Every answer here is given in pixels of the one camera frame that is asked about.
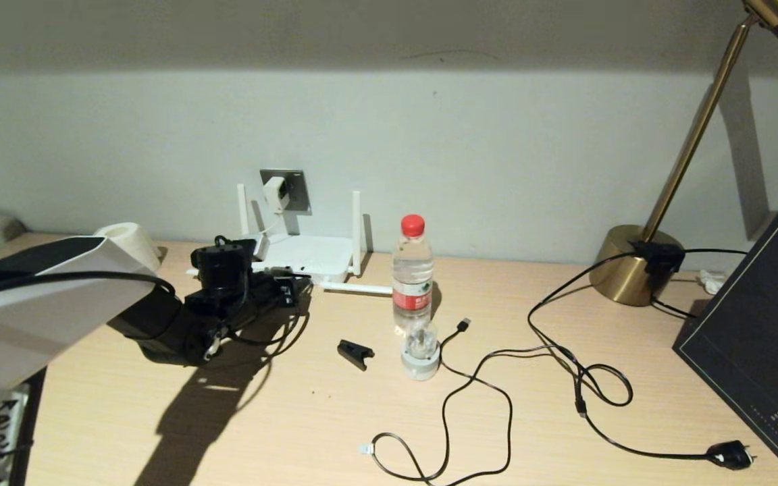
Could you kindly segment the white router with antennas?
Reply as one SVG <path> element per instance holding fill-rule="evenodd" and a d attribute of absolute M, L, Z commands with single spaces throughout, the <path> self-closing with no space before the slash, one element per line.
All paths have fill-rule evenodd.
<path fill-rule="evenodd" d="M 348 283 L 349 277 L 361 277 L 365 256 L 364 224 L 361 191 L 352 191 L 351 231 L 349 237 L 317 235 L 271 234 L 251 230 L 251 204 L 244 184 L 236 185 L 240 212 L 240 239 L 244 235 L 262 233 L 269 237 L 269 250 L 264 261 L 251 261 L 254 271 L 288 268 L 306 275 L 312 282 L 331 292 L 350 292 L 391 296 L 392 286 Z"/>

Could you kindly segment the small black clip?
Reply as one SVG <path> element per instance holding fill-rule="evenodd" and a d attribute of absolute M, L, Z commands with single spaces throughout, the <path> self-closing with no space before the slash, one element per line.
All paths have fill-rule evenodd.
<path fill-rule="evenodd" d="M 349 340 L 340 340 L 336 351 L 341 357 L 361 371 L 367 370 L 367 359 L 375 357 L 375 353 L 370 347 L 356 344 Z"/>

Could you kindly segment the water bottle red cap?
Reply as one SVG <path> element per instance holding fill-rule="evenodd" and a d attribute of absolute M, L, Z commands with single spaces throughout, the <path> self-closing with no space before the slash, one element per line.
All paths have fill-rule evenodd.
<path fill-rule="evenodd" d="M 392 310 L 398 335 L 432 319 L 434 255 L 419 213 L 405 215 L 392 253 Z"/>

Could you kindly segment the white toilet paper roll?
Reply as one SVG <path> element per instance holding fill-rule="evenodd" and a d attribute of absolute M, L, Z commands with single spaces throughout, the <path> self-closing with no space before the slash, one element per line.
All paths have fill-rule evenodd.
<path fill-rule="evenodd" d="M 97 229 L 93 236 L 111 240 L 143 267 L 157 271 L 161 266 L 161 251 L 141 225 L 124 222 Z"/>

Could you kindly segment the brass desk lamp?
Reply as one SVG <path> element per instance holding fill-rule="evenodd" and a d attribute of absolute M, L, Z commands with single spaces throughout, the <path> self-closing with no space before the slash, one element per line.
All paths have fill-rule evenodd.
<path fill-rule="evenodd" d="M 768 30 L 778 38 L 778 0 L 741 0 L 746 16 L 735 26 L 715 74 L 704 93 L 700 107 L 680 148 L 673 169 L 652 207 L 644 225 L 615 225 L 605 235 L 596 264 L 589 270 L 592 287 L 614 302 L 627 306 L 650 306 L 657 299 L 673 274 L 649 275 L 645 262 L 631 246 L 631 241 L 655 241 L 676 244 L 685 249 L 672 235 L 661 229 L 668 209 L 672 206 L 685 173 L 700 146 L 711 117 L 719 104 L 731 73 L 743 52 L 748 34 L 754 26 Z"/>

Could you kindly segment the grey wall socket plate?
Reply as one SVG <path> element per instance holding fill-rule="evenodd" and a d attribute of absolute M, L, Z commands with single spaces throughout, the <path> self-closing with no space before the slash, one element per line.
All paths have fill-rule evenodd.
<path fill-rule="evenodd" d="M 263 184 L 272 176 L 284 176 L 287 179 L 290 190 L 290 204 L 285 211 L 291 211 L 294 213 L 304 213 L 305 215 L 311 215 L 311 199 L 309 199 L 309 193 L 305 178 L 305 172 L 299 169 L 260 169 L 259 175 Z M 265 197 L 265 208 L 268 209 Z"/>

